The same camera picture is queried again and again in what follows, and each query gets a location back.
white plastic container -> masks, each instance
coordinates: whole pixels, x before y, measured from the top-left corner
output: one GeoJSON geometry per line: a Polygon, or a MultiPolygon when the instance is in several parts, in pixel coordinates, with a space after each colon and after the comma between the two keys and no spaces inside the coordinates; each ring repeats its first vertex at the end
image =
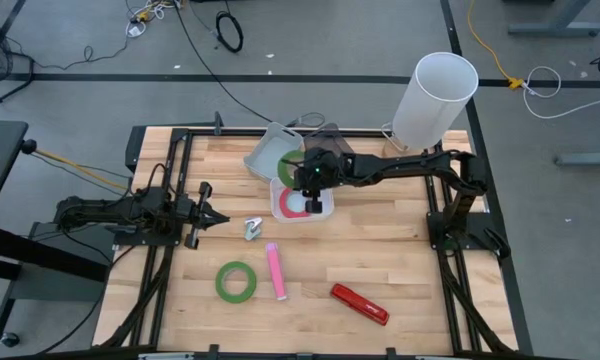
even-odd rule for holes
{"type": "Polygon", "coordinates": [[[278,176],[278,162],[282,156],[301,147],[302,135],[271,123],[251,154],[244,157],[244,165],[252,174],[269,182],[278,176]]]}
{"type": "MultiPolygon", "coordinates": [[[[270,185],[270,198],[271,198],[271,213],[273,216],[281,223],[301,223],[301,222],[310,222],[310,221],[321,221],[329,217],[333,213],[334,204],[333,204],[333,192],[331,189],[321,190],[320,191],[320,201],[322,201],[322,213],[321,214],[309,214],[309,216],[298,217],[298,218],[287,218],[282,214],[282,210],[280,210],[280,195],[287,187],[284,186],[282,181],[279,178],[273,178],[271,180],[270,185]]],[[[302,196],[302,192],[293,191],[291,195],[289,195],[289,202],[287,202],[287,207],[294,211],[300,212],[304,210],[304,204],[308,200],[302,196]]]]}
{"type": "Polygon", "coordinates": [[[393,135],[414,149],[434,146],[478,89],[478,73],[465,58],[429,54],[416,65],[391,123],[393,135]]]}

green object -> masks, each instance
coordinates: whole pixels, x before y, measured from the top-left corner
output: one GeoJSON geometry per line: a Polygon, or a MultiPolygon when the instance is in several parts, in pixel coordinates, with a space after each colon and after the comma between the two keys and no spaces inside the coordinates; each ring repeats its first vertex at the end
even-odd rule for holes
{"type": "Polygon", "coordinates": [[[284,154],[280,161],[278,161],[278,177],[282,184],[286,187],[293,188],[295,185],[293,182],[293,177],[289,174],[288,164],[285,164],[284,161],[302,161],[304,160],[304,152],[300,150],[292,150],[288,153],[284,154]]]}
{"type": "Polygon", "coordinates": [[[220,295],[220,298],[226,302],[230,302],[232,304],[239,304],[241,302],[247,301],[256,291],[256,273],[253,272],[253,269],[249,267],[249,265],[240,262],[240,261],[232,261],[224,264],[223,267],[218,271],[218,275],[216,275],[216,292],[220,295]],[[224,280],[232,271],[244,271],[247,274],[247,287],[240,294],[234,295],[229,294],[227,290],[224,288],[224,280]]]}

white cylinder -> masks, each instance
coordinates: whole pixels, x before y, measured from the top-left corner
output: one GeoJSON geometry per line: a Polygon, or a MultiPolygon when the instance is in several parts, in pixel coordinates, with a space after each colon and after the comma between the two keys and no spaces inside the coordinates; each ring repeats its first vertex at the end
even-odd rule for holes
{"type": "Polygon", "coordinates": [[[409,148],[434,146],[478,88],[478,73],[465,58],[429,54],[416,65],[393,118],[393,135],[409,148]]]}

white cable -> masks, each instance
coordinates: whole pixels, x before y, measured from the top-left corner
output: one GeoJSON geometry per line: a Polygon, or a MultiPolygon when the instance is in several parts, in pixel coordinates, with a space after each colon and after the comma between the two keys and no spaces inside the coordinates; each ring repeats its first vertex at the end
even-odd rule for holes
{"type": "Polygon", "coordinates": [[[131,20],[132,20],[132,19],[135,19],[135,18],[136,18],[136,16],[137,16],[139,13],[141,13],[141,12],[145,11],[145,10],[146,10],[148,7],[149,7],[149,6],[145,6],[145,7],[143,7],[143,8],[140,8],[140,9],[136,10],[135,12],[133,12],[133,15],[131,15],[131,18],[129,19],[129,21],[127,21],[127,28],[126,28],[126,29],[125,29],[125,31],[124,31],[124,33],[125,33],[125,35],[126,35],[127,37],[130,37],[130,38],[136,38],[136,37],[138,37],[138,36],[140,36],[140,35],[144,34],[145,30],[147,30],[147,24],[145,24],[144,22],[142,22],[142,21],[139,21],[139,22],[137,22],[137,23],[135,23],[135,24],[134,24],[134,23],[132,23],[132,22],[131,22],[131,20]],[[136,29],[138,29],[138,31],[137,31],[137,32],[131,32],[131,31],[129,30],[129,27],[131,27],[131,25],[138,25],[138,26],[135,26],[135,28],[136,28],[136,29]]]}
{"type": "Polygon", "coordinates": [[[533,116],[535,116],[535,117],[537,117],[539,119],[544,119],[544,120],[557,119],[559,117],[563,117],[565,115],[569,115],[569,114],[574,113],[576,111],[579,111],[579,110],[582,110],[582,109],[586,109],[586,108],[588,108],[590,106],[594,106],[594,105],[600,104],[600,100],[598,100],[598,101],[594,101],[594,102],[589,103],[589,104],[578,106],[577,108],[571,109],[569,111],[565,111],[562,114],[551,115],[551,116],[543,116],[543,115],[536,114],[533,110],[531,110],[531,106],[529,106],[529,102],[527,101],[527,92],[529,92],[529,94],[532,95],[532,96],[537,96],[537,97],[542,98],[542,99],[549,99],[549,98],[552,98],[552,97],[558,95],[558,93],[560,92],[560,89],[562,87],[562,78],[560,78],[560,74],[558,74],[557,71],[555,71],[554,69],[552,69],[552,68],[550,68],[548,66],[537,66],[537,67],[533,68],[531,70],[531,72],[529,72],[529,76],[527,77],[527,82],[523,83],[522,87],[525,89],[522,92],[522,98],[524,99],[524,104],[527,106],[527,110],[529,110],[529,112],[533,116]],[[547,70],[547,71],[553,73],[553,75],[556,78],[556,80],[558,80],[558,88],[556,89],[556,91],[554,91],[551,94],[546,94],[546,95],[545,94],[540,94],[539,92],[533,90],[531,88],[531,86],[530,86],[530,84],[531,84],[531,77],[533,76],[533,73],[535,73],[537,70],[540,70],[540,69],[547,70]]]}
{"type": "Polygon", "coordinates": [[[129,21],[127,22],[127,28],[125,29],[125,34],[128,37],[130,37],[130,38],[139,37],[140,35],[144,34],[145,30],[147,30],[147,24],[144,21],[138,21],[136,23],[131,22],[133,19],[135,19],[138,16],[138,14],[143,13],[148,10],[149,13],[152,13],[153,15],[155,15],[155,17],[158,20],[162,20],[162,19],[164,19],[164,9],[171,9],[174,7],[173,5],[165,5],[165,1],[160,1],[158,4],[156,4],[156,2],[157,1],[154,1],[154,0],[147,0],[144,7],[133,12],[133,14],[131,15],[131,18],[129,18],[129,21]],[[135,25],[135,28],[137,30],[134,31],[133,28],[131,27],[132,25],[135,25]]]}

yellow cable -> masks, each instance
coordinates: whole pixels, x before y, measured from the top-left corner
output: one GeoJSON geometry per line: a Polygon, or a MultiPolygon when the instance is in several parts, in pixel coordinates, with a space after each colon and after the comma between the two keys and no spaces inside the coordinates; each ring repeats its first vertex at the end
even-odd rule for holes
{"type": "Polygon", "coordinates": [[[96,179],[102,181],[103,183],[105,183],[107,185],[111,185],[113,187],[117,187],[117,188],[122,189],[122,190],[127,190],[126,186],[122,186],[120,184],[116,184],[116,183],[114,183],[112,181],[109,181],[109,180],[103,178],[100,175],[94,174],[93,172],[91,172],[91,171],[83,168],[82,166],[74,163],[71,160],[65,159],[65,158],[63,158],[61,156],[58,156],[56,154],[53,154],[53,153],[50,153],[50,152],[46,152],[46,151],[43,151],[43,150],[36,149],[35,152],[38,153],[38,154],[40,154],[40,155],[42,155],[42,156],[44,156],[44,157],[47,157],[47,158],[49,158],[51,160],[59,161],[61,163],[67,164],[69,166],[72,166],[72,167],[76,168],[77,170],[82,171],[83,173],[85,173],[85,174],[87,174],[87,175],[89,175],[89,176],[91,176],[93,178],[96,178],[96,179]]]}
{"type": "Polygon", "coordinates": [[[524,79],[516,79],[512,76],[507,75],[507,73],[502,68],[502,65],[500,65],[500,60],[498,60],[498,55],[496,55],[496,52],[493,51],[493,49],[491,49],[489,45],[485,44],[484,41],[480,39],[480,36],[476,34],[475,30],[473,30],[473,25],[471,24],[471,12],[473,11],[473,5],[475,4],[475,2],[476,0],[471,0],[471,5],[469,5],[469,12],[467,13],[467,23],[469,24],[469,30],[471,30],[471,34],[473,34],[473,37],[480,43],[480,45],[482,45],[482,47],[489,50],[491,55],[493,55],[493,58],[496,61],[496,66],[498,66],[498,70],[500,70],[502,75],[504,75],[504,77],[507,78],[507,80],[509,80],[509,88],[513,90],[522,86],[522,84],[524,83],[524,79]]]}

